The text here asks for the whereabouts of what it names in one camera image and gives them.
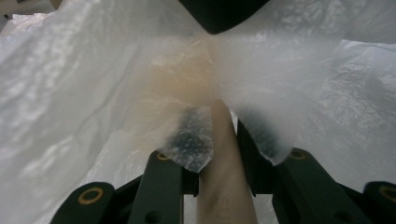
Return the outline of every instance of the plastic bag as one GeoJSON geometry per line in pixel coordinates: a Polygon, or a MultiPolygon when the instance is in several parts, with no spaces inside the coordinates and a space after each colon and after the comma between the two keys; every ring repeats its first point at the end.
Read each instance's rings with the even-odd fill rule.
{"type": "MultiPolygon", "coordinates": [[[[166,134],[150,132],[166,125],[138,122],[147,111],[143,99],[153,99],[144,97],[152,71],[170,76],[177,67],[166,58],[191,57],[184,61],[192,64],[185,65],[189,71],[213,74],[211,95],[246,123],[273,163],[298,146],[354,189],[368,180],[396,181],[394,30],[362,28],[395,21],[383,13],[392,1],[272,1],[216,36],[206,35],[176,1],[69,3],[43,26],[0,38],[7,53],[0,58],[3,222],[48,223],[81,184],[117,188],[143,173],[148,154],[177,128],[169,120],[180,115],[164,119],[172,126],[166,134]],[[200,50],[187,50],[194,46],[200,50]]],[[[156,103],[166,108],[174,99],[156,103]]],[[[276,222],[269,200],[256,201],[258,216],[276,222]]],[[[189,200],[187,223],[193,209],[189,200]]]]}

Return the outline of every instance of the metal grommet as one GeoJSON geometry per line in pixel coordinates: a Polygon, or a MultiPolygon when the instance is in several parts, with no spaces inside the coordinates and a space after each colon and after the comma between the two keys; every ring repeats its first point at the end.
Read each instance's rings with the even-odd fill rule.
{"type": "Polygon", "coordinates": [[[298,161],[302,161],[306,159],[305,153],[303,153],[300,150],[293,150],[290,154],[289,157],[298,161]]]}
{"type": "Polygon", "coordinates": [[[167,161],[167,160],[169,160],[169,158],[165,157],[165,155],[163,155],[161,152],[159,152],[159,153],[157,154],[157,158],[158,158],[158,160],[160,160],[160,161],[167,161]]]}
{"type": "Polygon", "coordinates": [[[101,188],[93,187],[82,192],[78,197],[78,202],[84,205],[96,203],[103,195],[104,192],[101,188]]]}
{"type": "Polygon", "coordinates": [[[379,192],[384,196],[384,198],[396,203],[396,188],[381,186],[379,188],[379,192]]]}

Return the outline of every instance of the white plastic sheet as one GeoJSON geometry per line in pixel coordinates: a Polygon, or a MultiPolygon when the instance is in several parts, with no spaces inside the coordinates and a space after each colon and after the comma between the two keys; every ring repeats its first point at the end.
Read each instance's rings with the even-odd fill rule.
{"type": "MultiPolygon", "coordinates": [[[[79,185],[132,180],[183,109],[216,97],[273,163],[297,146],[354,189],[396,182],[394,8],[274,0],[209,36],[176,1],[75,0],[41,27],[2,36],[2,222],[47,223],[79,185]],[[198,98],[149,94],[155,79],[204,88],[198,98]]],[[[186,207],[193,223],[193,203],[186,207]]],[[[260,220],[276,222],[262,210],[260,220]]]]}

